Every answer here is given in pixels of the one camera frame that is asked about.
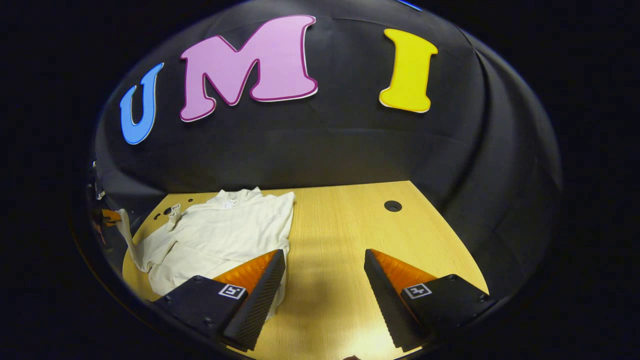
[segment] blue letter u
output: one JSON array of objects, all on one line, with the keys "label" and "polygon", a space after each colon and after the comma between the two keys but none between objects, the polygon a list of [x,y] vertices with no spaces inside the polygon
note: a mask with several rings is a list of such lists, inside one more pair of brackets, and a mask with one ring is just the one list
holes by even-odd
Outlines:
[{"label": "blue letter u", "polygon": [[140,83],[142,84],[142,119],[137,124],[133,123],[131,117],[131,97],[136,91],[136,86],[127,91],[120,100],[120,123],[122,125],[122,135],[131,145],[141,143],[146,139],[156,120],[156,76],[162,69],[164,63],[159,63],[149,70]]}]

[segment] white cloth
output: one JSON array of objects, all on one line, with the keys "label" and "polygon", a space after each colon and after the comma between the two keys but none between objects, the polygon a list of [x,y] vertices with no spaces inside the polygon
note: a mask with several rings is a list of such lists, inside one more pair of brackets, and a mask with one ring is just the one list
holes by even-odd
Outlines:
[{"label": "white cloth", "polygon": [[[220,191],[204,204],[185,212],[172,207],[167,224],[138,245],[133,245],[124,209],[118,230],[127,241],[134,263],[148,272],[151,288],[165,295],[192,276],[212,279],[253,258],[276,249],[289,253],[294,194],[263,196],[259,188]],[[269,310],[268,318],[284,298],[286,276]]]}]

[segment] clothing tag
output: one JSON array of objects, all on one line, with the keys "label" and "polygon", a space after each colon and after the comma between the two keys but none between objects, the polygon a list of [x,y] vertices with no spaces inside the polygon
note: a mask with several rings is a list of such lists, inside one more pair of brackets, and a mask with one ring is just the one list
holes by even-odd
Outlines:
[{"label": "clothing tag", "polygon": [[235,199],[229,199],[229,200],[228,200],[228,201],[227,201],[227,202],[222,206],[222,208],[223,208],[223,209],[230,209],[230,208],[233,208],[233,207],[236,205],[236,203],[237,203],[237,202],[238,202],[238,200],[235,200]]}]

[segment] letter m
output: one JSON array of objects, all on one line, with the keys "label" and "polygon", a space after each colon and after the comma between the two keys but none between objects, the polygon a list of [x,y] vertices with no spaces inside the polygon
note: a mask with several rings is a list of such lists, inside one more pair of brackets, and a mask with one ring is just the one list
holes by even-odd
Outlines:
[{"label": "letter m", "polygon": [[236,50],[223,37],[201,41],[182,54],[187,60],[182,121],[202,119],[216,109],[207,96],[205,79],[228,105],[236,105],[253,66],[258,81],[251,89],[257,101],[300,99],[317,92],[317,82],[307,75],[305,32],[316,22],[308,15],[279,17],[265,22]]}]

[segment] wooden table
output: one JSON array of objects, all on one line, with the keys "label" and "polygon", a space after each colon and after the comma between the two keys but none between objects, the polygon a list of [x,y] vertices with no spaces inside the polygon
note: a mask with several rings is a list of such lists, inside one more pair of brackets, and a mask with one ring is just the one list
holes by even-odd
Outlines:
[{"label": "wooden table", "polygon": [[[264,324],[256,359],[363,360],[409,354],[395,348],[364,272],[365,249],[376,249],[437,277],[455,273],[488,293],[482,273],[449,224],[410,181],[263,190],[296,194],[287,258],[285,298]],[[134,235],[134,243],[168,221],[164,209],[200,204],[217,193],[169,194]],[[388,200],[402,204],[391,212]],[[129,251],[124,280],[141,297],[156,300],[147,274]]]}]

